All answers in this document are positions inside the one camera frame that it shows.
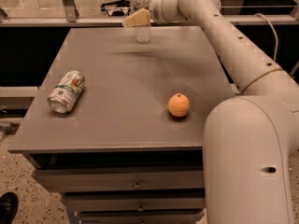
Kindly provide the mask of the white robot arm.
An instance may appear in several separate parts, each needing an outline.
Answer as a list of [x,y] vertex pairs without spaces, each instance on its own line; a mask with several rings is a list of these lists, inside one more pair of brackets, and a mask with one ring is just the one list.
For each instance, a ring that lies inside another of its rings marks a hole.
[[288,159],[299,146],[297,83],[221,15],[218,0],[152,0],[146,16],[199,26],[239,90],[204,128],[208,224],[294,224]]

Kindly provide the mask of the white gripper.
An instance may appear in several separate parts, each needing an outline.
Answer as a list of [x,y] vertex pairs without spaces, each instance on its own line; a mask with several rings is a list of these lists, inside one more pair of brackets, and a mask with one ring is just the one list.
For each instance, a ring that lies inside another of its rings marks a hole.
[[132,15],[127,16],[123,26],[130,28],[150,24],[150,17],[156,23],[170,23],[179,21],[181,13],[178,10],[178,0],[152,0],[149,11],[141,8]]

